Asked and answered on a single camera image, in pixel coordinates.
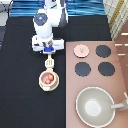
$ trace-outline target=white bowl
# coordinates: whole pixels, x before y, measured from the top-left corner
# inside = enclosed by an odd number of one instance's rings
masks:
[[[115,116],[112,97],[99,87],[83,89],[76,99],[76,111],[80,119],[94,128],[109,125]]]

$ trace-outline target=pink plate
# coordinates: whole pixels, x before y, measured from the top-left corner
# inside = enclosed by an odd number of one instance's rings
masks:
[[[89,54],[89,49],[87,46],[80,44],[74,48],[74,54],[77,57],[86,57]]]

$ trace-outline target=pink surface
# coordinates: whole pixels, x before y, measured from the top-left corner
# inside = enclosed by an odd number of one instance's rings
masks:
[[[89,48],[90,52],[86,58],[78,58],[74,55],[74,47],[79,44],[84,44]],[[115,103],[125,99],[123,93],[126,91],[126,87],[114,44],[111,41],[66,43],[66,128],[90,128],[78,117],[75,104],[77,95],[86,87],[96,86],[106,90]],[[111,48],[112,54],[107,58],[97,56],[95,50],[98,45],[107,45]],[[99,73],[98,65],[103,61],[111,62],[114,65],[114,75],[105,77]],[[90,65],[91,72],[88,76],[80,77],[75,73],[75,65],[78,62],[87,62]],[[128,128],[128,110],[116,111],[114,120],[106,128]]]

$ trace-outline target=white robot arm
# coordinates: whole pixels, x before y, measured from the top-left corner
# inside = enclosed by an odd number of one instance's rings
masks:
[[[44,54],[55,53],[64,49],[63,39],[53,39],[52,27],[64,27],[68,23],[68,13],[64,0],[45,0],[44,9],[39,9],[33,18],[35,36],[32,37],[32,48]]]

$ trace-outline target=blue object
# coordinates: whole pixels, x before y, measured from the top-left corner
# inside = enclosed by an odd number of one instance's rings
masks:
[[[53,52],[54,48],[52,46],[44,47],[44,52]]]

